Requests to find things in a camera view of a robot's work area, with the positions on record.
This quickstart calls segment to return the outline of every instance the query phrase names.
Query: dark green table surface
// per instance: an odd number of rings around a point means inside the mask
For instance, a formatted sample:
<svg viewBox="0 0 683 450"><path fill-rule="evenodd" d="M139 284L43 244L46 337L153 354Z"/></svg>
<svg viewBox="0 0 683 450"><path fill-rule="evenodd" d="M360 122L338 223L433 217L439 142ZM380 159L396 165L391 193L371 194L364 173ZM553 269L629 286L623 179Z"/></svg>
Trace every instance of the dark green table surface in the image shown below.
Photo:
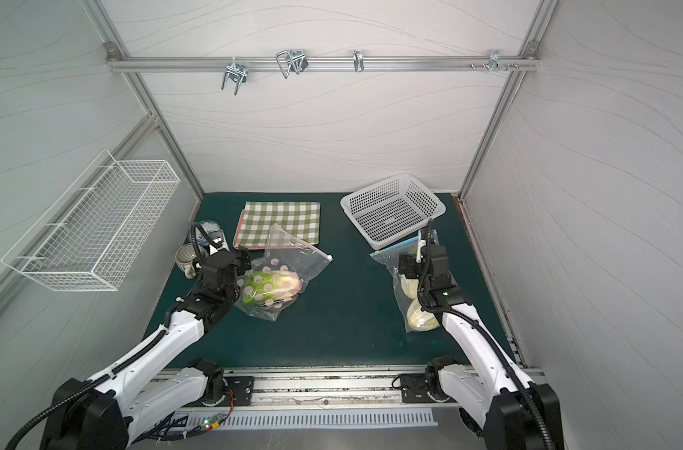
<svg viewBox="0 0 683 450"><path fill-rule="evenodd" d="M205 358L224 367L349 366L426 364L435 356L467 359L443 329L406 333L392 292L391 275L373 261L373 251L339 206L345 193L207 193L198 220L217 222L231 242L247 201L321 203L318 247L334 257L276 322L252 318L237 307L169 367ZM447 248L450 269L471 297L487 328L510 354L489 291L462 227L453 197L438 194L447 206L436 219L439 240ZM261 256L261 251L252 257ZM176 297L193 281L174 268L154 311L147 334L163 322Z"/></svg>

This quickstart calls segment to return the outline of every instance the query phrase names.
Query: black mounting plate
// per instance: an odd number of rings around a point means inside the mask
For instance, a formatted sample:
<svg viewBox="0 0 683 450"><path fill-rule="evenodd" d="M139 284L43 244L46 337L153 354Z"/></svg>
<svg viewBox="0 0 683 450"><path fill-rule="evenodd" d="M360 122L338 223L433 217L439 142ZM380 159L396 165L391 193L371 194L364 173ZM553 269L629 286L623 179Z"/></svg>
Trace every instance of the black mounting plate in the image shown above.
<svg viewBox="0 0 683 450"><path fill-rule="evenodd" d="M253 376L226 376L224 379L229 384L229 388L234 393L234 407L249 406L251 404L251 394L254 392L254 377ZM196 400L187 403L184 406L205 406L201 400ZM231 406L231 398L227 395L216 406Z"/></svg>
<svg viewBox="0 0 683 450"><path fill-rule="evenodd" d="M429 394L426 376L422 373L404 373L399 376L402 403L446 403L453 402L451 398L445 401L435 401Z"/></svg>

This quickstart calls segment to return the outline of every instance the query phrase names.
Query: metal bracket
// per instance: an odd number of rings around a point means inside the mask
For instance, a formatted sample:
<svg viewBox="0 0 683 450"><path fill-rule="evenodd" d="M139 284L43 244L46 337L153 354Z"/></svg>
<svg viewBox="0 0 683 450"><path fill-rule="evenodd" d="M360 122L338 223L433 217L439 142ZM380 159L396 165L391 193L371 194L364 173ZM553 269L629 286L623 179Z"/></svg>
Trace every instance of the metal bracket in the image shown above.
<svg viewBox="0 0 683 450"><path fill-rule="evenodd" d="M354 72L364 71L364 55L362 54L362 50L354 50L352 57L354 58Z"/></svg>
<svg viewBox="0 0 683 450"><path fill-rule="evenodd" d="M226 65L226 71L224 72L224 78L221 81L221 90L224 90L227 80L231 80L236 83L234 87L234 95L239 92L239 86L242 83L247 82L247 69L241 64L237 64L236 61L231 61L231 64Z"/></svg>
<svg viewBox="0 0 683 450"><path fill-rule="evenodd" d="M508 69L507 66L499 62L499 57L501 54L499 53L499 50L495 49L494 51L491 52L491 55L489 56L489 62L484 65L486 67L486 70L488 72L495 71L497 69L501 71L505 71Z"/></svg>
<svg viewBox="0 0 683 450"><path fill-rule="evenodd" d="M251 394L254 393L253 376L224 376L227 386L234 393L234 407L249 406L251 404ZM206 406L202 400L195 400L187 403L184 407L203 407ZM231 398L224 397L217 405L218 407L231 406Z"/></svg>
<svg viewBox="0 0 683 450"><path fill-rule="evenodd" d="M306 55L302 49L285 49L278 52L277 64L282 69L284 78L289 78L292 69L294 69L295 74L299 75L309 66L309 62L306 60Z"/></svg>
<svg viewBox="0 0 683 450"><path fill-rule="evenodd" d="M539 59L537 56L537 51L539 50L539 41L532 40L527 44L527 48L524 51L524 57L526 59Z"/></svg>
<svg viewBox="0 0 683 450"><path fill-rule="evenodd" d="M116 42L104 42L104 50L107 51L107 61L118 61L122 58L121 50Z"/></svg>
<svg viewBox="0 0 683 450"><path fill-rule="evenodd" d="M399 376L402 403L445 403L454 402L448 397L446 400L436 400L429 393L427 379L422 373L404 373Z"/></svg>

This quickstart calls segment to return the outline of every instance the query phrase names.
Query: ceramic mug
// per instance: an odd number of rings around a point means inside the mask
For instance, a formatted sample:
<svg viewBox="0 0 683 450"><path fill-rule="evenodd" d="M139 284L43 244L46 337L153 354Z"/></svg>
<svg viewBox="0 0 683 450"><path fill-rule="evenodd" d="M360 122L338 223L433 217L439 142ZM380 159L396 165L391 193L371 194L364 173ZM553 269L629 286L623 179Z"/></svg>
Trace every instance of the ceramic mug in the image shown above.
<svg viewBox="0 0 683 450"><path fill-rule="evenodd" d="M199 246L199 251L202 253L202 257L209 256L209 252L207 252L204 247ZM195 257L194 244L184 244L176 251L176 266L184 272L184 276L188 279L197 277L197 270L192 265L192 261Z"/></svg>

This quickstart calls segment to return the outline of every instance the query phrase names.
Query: wall-mounted wire basket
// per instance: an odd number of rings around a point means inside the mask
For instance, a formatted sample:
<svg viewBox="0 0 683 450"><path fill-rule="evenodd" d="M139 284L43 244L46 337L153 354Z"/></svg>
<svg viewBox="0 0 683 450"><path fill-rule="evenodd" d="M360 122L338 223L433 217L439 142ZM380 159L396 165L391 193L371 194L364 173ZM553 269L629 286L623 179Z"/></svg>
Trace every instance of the wall-mounted wire basket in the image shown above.
<svg viewBox="0 0 683 450"><path fill-rule="evenodd" d="M105 150L2 263L54 291L116 291L178 185L165 160Z"/></svg>

